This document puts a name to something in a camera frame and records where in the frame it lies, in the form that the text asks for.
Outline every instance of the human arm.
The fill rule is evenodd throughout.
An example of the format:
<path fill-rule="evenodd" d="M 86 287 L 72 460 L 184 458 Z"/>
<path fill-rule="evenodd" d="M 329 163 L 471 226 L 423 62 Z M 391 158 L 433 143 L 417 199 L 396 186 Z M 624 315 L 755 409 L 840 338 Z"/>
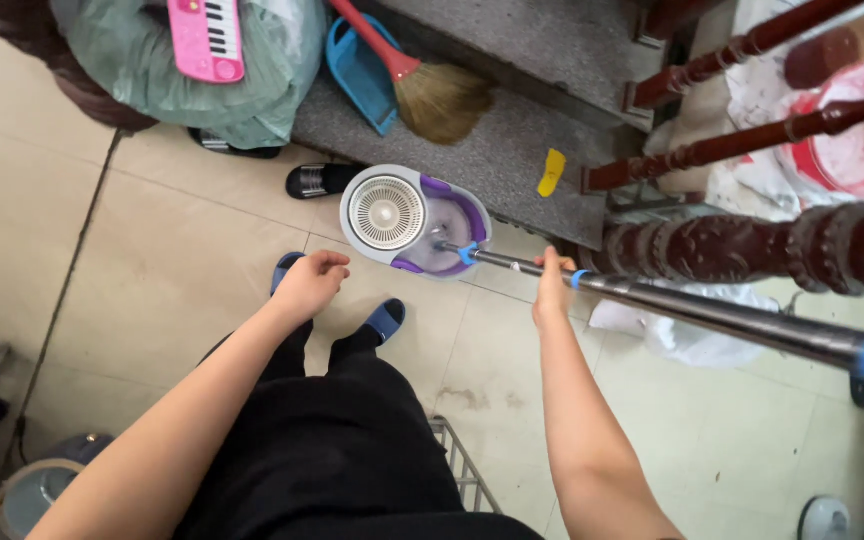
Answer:
<path fill-rule="evenodd" d="M 684 538 L 659 508 L 629 438 L 595 383 L 569 321 L 571 291 L 554 248 L 533 318 L 541 344 L 542 401 L 552 480 L 573 540 Z"/>
<path fill-rule="evenodd" d="M 68 486 L 29 540 L 170 538 L 273 352 L 329 305 L 350 260 L 316 251 Z"/>

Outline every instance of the metal wire rack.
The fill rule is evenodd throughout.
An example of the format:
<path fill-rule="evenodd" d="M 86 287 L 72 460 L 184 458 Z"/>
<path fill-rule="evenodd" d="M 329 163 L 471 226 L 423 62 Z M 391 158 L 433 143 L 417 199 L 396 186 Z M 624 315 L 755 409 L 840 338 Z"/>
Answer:
<path fill-rule="evenodd" d="M 482 474 L 475 468 L 473 460 L 469 458 L 469 453 L 462 446 L 449 420 L 443 416 L 436 416 L 429 420 L 429 426 L 432 428 L 432 433 L 438 437 L 441 446 L 445 448 L 445 458 L 448 460 L 448 467 L 452 470 L 452 476 L 455 477 L 455 484 L 459 485 L 459 496 L 465 509 L 471 512 L 501 514 L 502 510 L 499 509 L 496 498 L 486 486 Z"/>

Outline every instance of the slipper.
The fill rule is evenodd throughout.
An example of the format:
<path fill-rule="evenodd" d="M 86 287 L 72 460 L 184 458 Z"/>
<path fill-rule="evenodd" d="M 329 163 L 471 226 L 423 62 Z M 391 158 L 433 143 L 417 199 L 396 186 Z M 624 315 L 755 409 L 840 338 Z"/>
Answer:
<path fill-rule="evenodd" d="M 289 197 L 305 201 L 342 193 L 356 175 L 366 170 L 365 165 L 313 163 L 295 167 L 285 178 L 285 192 Z"/>
<path fill-rule="evenodd" d="M 270 146 L 267 148 L 253 148 L 251 150 L 242 150 L 235 148 L 233 145 L 226 142 L 221 136 L 216 133 L 201 128 L 186 128 L 189 137 L 192 141 L 196 141 L 198 146 L 205 150 L 226 154 L 228 156 L 238 156 L 240 158 L 256 158 L 257 160 L 271 160 L 277 158 L 282 153 L 282 148 L 279 146 Z"/>
<path fill-rule="evenodd" d="M 403 322 L 405 322 L 405 304 L 398 298 L 392 298 L 386 300 L 371 315 L 368 315 L 363 326 L 372 327 L 382 339 L 382 342 L 379 343 L 382 345 L 402 328 Z"/>
<path fill-rule="evenodd" d="M 289 253 L 285 253 L 285 256 L 278 260 L 278 264 L 275 264 L 275 270 L 271 273 L 271 292 L 269 296 L 276 294 L 276 289 L 279 288 L 279 284 L 282 283 L 282 280 L 285 279 L 285 274 L 289 272 L 289 269 L 292 268 L 292 265 L 296 263 L 299 259 L 305 257 L 306 254 L 301 251 L 292 251 Z"/>

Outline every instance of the blue dustpan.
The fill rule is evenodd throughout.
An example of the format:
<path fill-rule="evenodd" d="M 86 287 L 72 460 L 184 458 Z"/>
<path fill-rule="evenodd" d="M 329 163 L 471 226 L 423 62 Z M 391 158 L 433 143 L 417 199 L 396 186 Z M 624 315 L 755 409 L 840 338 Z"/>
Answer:
<path fill-rule="evenodd" d="M 391 46 L 402 50 L 382 23 L 369 15 L 363 17 Z M 344 18 L 335 21 L 328 33 L 325 61 L 332 76 L 362 116 L 366 117 L 378 135 L 385 137 L 399 116 L 392 76 L 372 47 L 359 38 L 359 34 Z"/>

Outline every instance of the human hand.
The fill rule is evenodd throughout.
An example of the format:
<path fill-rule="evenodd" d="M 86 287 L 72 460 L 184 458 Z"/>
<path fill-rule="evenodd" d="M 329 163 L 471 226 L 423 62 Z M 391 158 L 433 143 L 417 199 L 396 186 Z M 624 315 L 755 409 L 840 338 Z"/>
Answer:
<path fill-rule="evenodd" d="M 538 280 L 538 296 L 532 305 L 532 320 L 541 328 L 549 321 L 569 318 L 575 294 L 562 282 L 562 269 L 575 271 L 575 261 L 559 256 L 555 248 L 549 246 L 545 248 L 545 255 L 537 256 L 534 262 L 545 267 Z"/>
<path fill-rule="evenodd" d="M 294 319 L 295 325 L 305 323 L 332 303 L 342 289 L 342 281 L 350 276 L 346 268 L 350 262 L 341 252 L 320 250 L 307 254 L 282 277 L 269 304 Z"/>

